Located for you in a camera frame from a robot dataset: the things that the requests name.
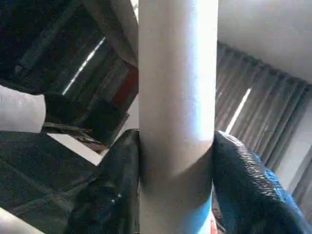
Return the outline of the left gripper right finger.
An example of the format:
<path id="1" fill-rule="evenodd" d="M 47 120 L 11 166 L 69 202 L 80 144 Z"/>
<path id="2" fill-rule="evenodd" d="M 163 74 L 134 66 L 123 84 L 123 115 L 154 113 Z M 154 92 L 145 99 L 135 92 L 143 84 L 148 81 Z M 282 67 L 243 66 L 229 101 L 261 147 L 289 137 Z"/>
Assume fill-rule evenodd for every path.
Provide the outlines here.
<path id="1" fill-rule="evenodd" d="M 240 140 L 215 131 L 212 178 L 228 234 L 310 234 L 292 196 L 258 155 Z"/>

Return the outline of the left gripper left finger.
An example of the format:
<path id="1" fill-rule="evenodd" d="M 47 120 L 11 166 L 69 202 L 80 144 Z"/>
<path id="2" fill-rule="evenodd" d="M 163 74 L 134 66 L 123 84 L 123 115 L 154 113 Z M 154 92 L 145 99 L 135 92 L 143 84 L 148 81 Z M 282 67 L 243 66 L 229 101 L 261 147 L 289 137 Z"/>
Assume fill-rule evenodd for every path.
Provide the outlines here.
<path id="1" fill-rule="evenodd" d="M 138 215 L 139 131 L 126 130 L 77 195 L 67 234 L 134 234 Z"/>

